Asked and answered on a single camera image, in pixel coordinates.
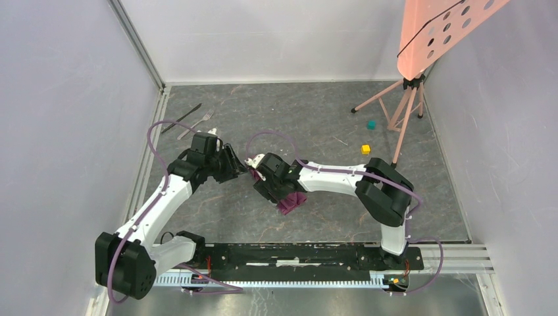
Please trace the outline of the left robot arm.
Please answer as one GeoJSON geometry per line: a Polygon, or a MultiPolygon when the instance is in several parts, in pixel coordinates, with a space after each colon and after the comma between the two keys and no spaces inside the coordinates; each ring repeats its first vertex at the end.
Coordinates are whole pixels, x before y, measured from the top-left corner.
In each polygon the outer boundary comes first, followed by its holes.
{"type": "Polygon", "coordinates": [[[209,178],[219,184],[247,169],[230,144],[208,132],[193,135],[191,146],[166,167],[160,184],[139,211],[116,232],[95,241],[95,281],[110,292],[140,300],[158,276],[186,263],[201,267],[205,238],[180,231],[163,244],[156,239],[168,220],[209,178]]]}

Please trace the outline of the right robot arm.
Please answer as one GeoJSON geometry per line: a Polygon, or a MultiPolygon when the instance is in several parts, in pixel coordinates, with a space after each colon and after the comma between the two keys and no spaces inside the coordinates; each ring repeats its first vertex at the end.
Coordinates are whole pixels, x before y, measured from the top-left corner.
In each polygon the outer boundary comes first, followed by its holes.
{"type": "Polygon", "coordinates": [[[312,161],[286,163],[273,153],[246,159],[254,188],[282,212],[295,209],[309,192],[330,192],[357,198],[380,223],[380,260],[389,269],[406,261],[408,247],[405,217],[413,185],[379,158],[355,166],[320,165],[312,161]]]}

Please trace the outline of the purple cloth napkin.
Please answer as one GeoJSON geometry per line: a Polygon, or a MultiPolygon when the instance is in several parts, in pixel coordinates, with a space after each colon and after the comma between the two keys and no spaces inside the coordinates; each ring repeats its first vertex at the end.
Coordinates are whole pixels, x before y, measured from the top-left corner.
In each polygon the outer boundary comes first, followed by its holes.
{"type": "Polygon", "coordinates": [[[259,176],[256,170],[249,169],[250,174],[256,180],[253,187],[256,191],[263,196],[267,201],[275,206],[275,208],[283,215],[287,215],[294,209],[298,208],[304,204],[307,200],[307,196],[301,192],[290,193],[287,197],[281,200],[277,200],[272,197],[271,193],[264,187],[264,180],[259,176]]]}

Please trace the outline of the silver fork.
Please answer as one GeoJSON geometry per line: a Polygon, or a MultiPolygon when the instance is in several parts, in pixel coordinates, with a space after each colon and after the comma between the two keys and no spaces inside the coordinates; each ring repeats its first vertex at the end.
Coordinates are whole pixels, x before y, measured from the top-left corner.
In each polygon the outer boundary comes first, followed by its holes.
{"type": "MultiPolygon", "coordinates": [[[[199,124],[201,124],[202,122],[208,121],[212,115],[214,114],[215,110],[211,109],[209,110],[207,113],[205,113],[205,115],[196,123],[194,123],[191,127],[195,128],[197,127],[199,124]]],[[[187,134],[189,134],[191,132],[190,129],[186,129],[184,132],[182,132],[176,139],[177,140],[181,140],[183,137],[185,137],[187,134]]]]}

